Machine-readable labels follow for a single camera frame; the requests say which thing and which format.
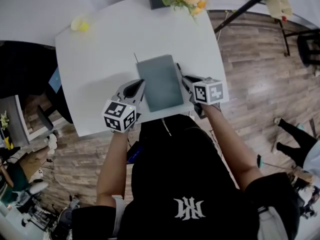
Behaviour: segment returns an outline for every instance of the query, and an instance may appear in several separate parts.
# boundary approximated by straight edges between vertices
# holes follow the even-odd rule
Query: person
[[[220,109],[202,108],[239,189],[212,139],[190,117],[145,122],[139,136],[144,150],[132,168],[133,201],[123,212],[128,132],[114,132],[97,181],[96,206],[72,212],[74,240],[296,237],[298,195],[287,174],[263,176],[255,154]],[[276,220],[271,228],[260,219],[265,213]]]
[[[280,117],[276,117],[274,123],[289,133],[300,147],[294,148],[276,141],[272,152],[281,151],[293,159],[297,166],[315,176],[312,184],[320,188],[320,141]]]
[[[52,133],[46,138],[47,146],[36,152],[25,153],[15,163],[7,168],[0,161],[0,201],[8,206],[21,192],[29,187],[31,177],[46,162],[48,154],[54,154],[57,146],[57,137]]]

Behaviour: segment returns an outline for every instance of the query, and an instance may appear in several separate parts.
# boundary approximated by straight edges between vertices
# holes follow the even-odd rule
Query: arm
[[[104,163],[97,186],[96,205],[116,207],[112,195],[125,195],[127,173],[127,140],[128,133],[115,132]]]
[[[0,162],[0,166],[1,166],[1,171],[3,173],[3,176],[5,178],[5,181],[8,183],[8,185],[13,188],[14,187],[14,182],[12,181],[12,179],[10,178],[5,166],[2,164],[2,162]]]
[[[244,191],[254,180],[263,177],[255,154],[242,141],[223,114],[215,107],[202,105],[226,163],[240,189]]]

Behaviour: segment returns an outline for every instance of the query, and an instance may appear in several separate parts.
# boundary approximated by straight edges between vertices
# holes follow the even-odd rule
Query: black chair
[[[308,40],[313,40],[315,43],[318,43],[320,40],[320,34],[298,36],[297,45],[300,58],[306,67],[310,64],[320,65],[320,60],[311,59],[311,55],[320,55],[320,50],[311,50],[308,45]]]
[[[41,108],[41,106],[38,105],[36,110],[44,126],[47,127],[49,131],[51,131],[54,128],[54,125],[49,119],[49,116],[56,110],[60,113],[62,117],[65,118],[65,120],[67,120],[70,124],[73,124],[62,86],[59,88],[59,90],[56,93],[54,89],[50,85],[48,85],[48,88],[45,91],[45,94],[48,100],[51,102],[52,106],[49,107],[46,111],[44,111]]]

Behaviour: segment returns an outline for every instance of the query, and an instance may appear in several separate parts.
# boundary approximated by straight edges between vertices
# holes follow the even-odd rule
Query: wooden floor
[[[221,23],[226,16],[224,12],[210,12],[209,15],[213,26]],[[245,14],[235,23],[275,26],[270,17],[254,14]],[[297,31],[305,29],[293,23],[285,23],[284,27]],[[296,45],[297,37],[289,37],[288,42],[291,57],[284,56],[285,44],[279,30],[248,26],[224,28],[218,42],[230,96],[230,101],[221,105],[224,115],[265,162],[284,168],[291,168],[293,162],[283,154],[272,155],[272,145],[276,138],[284,144],[296,144],[273,124],[274,117],[283,117],[292,124],[303,123],[309,132],[308,121],[313,118],[320,133],[320,77],[314,77],[314,67],[306,68],[302,64]],[[197,122],[210,134],[208,120]],[[61,209],[69,203],[70,192],[79,195],[83,206],[92,205],[96,200],[96,183],[111,134],[78,137],[74,126],[68,123],[60,125],[57,132],[58,149],[51,156],[54,165],[43,165],[48,167],[43,168],[43,172],[50,184],[41,195],[42,203],[49,209],[52,204]],[[139,126],[136,126],[130,132],[130,143],[133,144],[138,136]],[[23,148],[19,155],[43,146],[43,137],[39,137]],[[262,171],[267,175],[281,169],[265,165]],[[130,185],[131,166],[128,166],[127,203],[132,200]]]

